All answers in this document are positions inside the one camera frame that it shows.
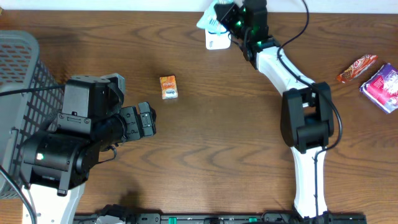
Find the teal snack wrapper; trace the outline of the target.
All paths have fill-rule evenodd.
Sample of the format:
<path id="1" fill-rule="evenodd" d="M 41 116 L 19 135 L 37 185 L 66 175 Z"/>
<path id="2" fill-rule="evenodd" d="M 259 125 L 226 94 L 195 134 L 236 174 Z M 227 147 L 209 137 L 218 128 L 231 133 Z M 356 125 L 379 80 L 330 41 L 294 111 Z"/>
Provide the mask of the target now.
<path id="1" fill-rule="evenodd" d="M 211 34 L 224 34 L 227 32 L 226 28 L 220 24 L 217 20 L 216 11 L 214 6 L 217 4 L 231 4 L 234 3 L 233 0 L 213 0 L 208 9 L 206 9 L 197 22 L 197 27 L 199 29 L 207 30 Z"/>

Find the orange small snack box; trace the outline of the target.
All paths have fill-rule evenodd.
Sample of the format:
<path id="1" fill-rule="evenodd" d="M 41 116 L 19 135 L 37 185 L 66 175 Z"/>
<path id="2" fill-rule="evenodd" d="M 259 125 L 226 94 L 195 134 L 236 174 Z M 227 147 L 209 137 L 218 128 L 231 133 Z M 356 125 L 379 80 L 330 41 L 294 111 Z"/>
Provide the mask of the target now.
<path id="1" fill-rule="evenodd" d="M 160 77 L 160 85 L 162 90 L 162 99 L 173 99 L 178 97 L 177 82 L 174 75 Z"/>

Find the red orange chocolate bar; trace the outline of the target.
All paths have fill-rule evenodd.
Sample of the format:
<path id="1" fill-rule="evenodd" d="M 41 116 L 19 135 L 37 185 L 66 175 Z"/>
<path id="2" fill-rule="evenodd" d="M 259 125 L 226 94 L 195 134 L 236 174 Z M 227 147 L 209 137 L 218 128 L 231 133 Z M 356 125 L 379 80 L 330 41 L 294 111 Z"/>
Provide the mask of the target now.
<path id="1" fill-rule="evenodd" d="M 363 55 L 353 62 L 344 72 L 339 74 L 336 79 L 341 83 L 349 82 L 365 72 L 378 59 L 377 55 Z"/>

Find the purple snack packet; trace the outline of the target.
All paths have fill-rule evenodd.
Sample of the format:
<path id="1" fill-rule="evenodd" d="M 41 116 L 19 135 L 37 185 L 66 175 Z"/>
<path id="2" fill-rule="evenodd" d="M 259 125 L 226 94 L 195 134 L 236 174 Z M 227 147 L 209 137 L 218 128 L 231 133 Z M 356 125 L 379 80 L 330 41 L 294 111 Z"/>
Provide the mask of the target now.
<path id="1" fill-rule="evenodd" d="M 397 109 L 397 69 L 384 64 L 359 90 L 383 112 L 392 113 Z"/>

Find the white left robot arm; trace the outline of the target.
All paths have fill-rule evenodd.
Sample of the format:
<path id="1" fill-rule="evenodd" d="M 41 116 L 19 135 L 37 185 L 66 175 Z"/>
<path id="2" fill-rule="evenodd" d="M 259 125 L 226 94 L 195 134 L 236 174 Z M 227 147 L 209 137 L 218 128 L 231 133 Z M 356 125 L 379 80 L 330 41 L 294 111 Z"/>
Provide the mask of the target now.
<path id="1" fill-rule="evenodd" d="M 62 108 L 22 145 L 24 223 L 72 223 L 100 153 L 156 133 L 155 110 L 148 102 L 124 106 L 124 94 L 117 73 L 66 82 Z"/>

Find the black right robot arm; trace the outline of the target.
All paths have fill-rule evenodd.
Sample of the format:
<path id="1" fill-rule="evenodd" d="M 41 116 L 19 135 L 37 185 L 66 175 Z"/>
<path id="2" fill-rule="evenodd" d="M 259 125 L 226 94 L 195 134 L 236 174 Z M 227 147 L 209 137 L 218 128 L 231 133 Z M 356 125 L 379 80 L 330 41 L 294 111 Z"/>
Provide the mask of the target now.
<path id="1" fill-rule="evenodd" d="M 269 34 L 265 1 L 216 3 L 213 9 L 218 22 L 241 40 L 245 59 L 282 96 L 280 131 L 294 157 L 296 223 L 328 223 L 323 163 L 334 132 L 330 87 L 315 83 L 286 58 L 283 46 Z"/>

